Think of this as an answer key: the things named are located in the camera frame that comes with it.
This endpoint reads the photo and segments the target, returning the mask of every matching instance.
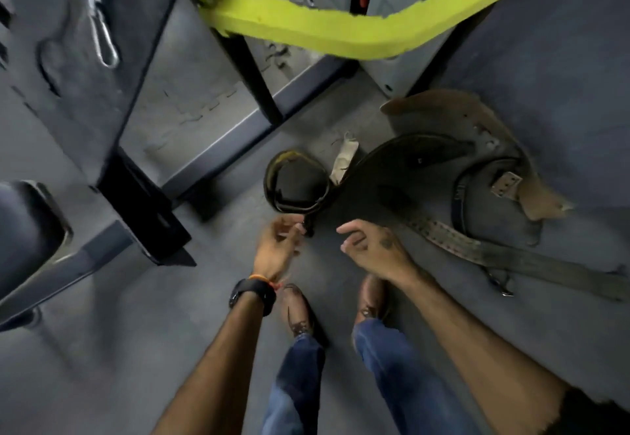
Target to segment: black watch strap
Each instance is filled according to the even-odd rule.
[[[232,295],[230,296],[230,309],[234,307],[242,293],[251,291],[256,293],[263,301],[264,311],[263,317],[269,315],[275,303],[275,290],[272,286],[260,279],[241,279],[234,286]]]

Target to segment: pant leg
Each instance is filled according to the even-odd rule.
[[[401,435],[479,434],[450,388],[419,360],[402,332],[367,319],[355,326],[353,338]]]
[[[309,334],[295,338],[272,386],[262,435],[315,435],[324,349]]]

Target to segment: shoe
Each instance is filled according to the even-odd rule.
[[[309,303],[295,284],[286,284],[279,291],[280,316],[293,337],[315,333],[315,320]]]
[[[358,312],[355,325],[366,319],[383,319],[387,315],[388,284],[374,274],[368,274],[358,290]]]

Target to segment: hand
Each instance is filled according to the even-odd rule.
[[[391,282],[415,272],[413,260],[390,229],[355,219],[339,226],[337,232],[352,233],[341,249],[366,271]]]
[[[280,278],[297,253],[295,247],[302,243],[302,235],[306,232],[303,222],[301,214],[283,214],[263,229],[254,257],[254,274],[271,282]]]

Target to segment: orange thread bracelet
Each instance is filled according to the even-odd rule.
[[[277,291],[279,288],[282,287],[282,283],[281,282],[272,282],[269,279],[267,279],[265,276],[260,275],[260,274],[252,274],[248,277],[248,279],[258,279],[258,280],[263,280],[264,282],[266,282],[267,284],[269,284],[270,286],[272,286],[274,291]]]

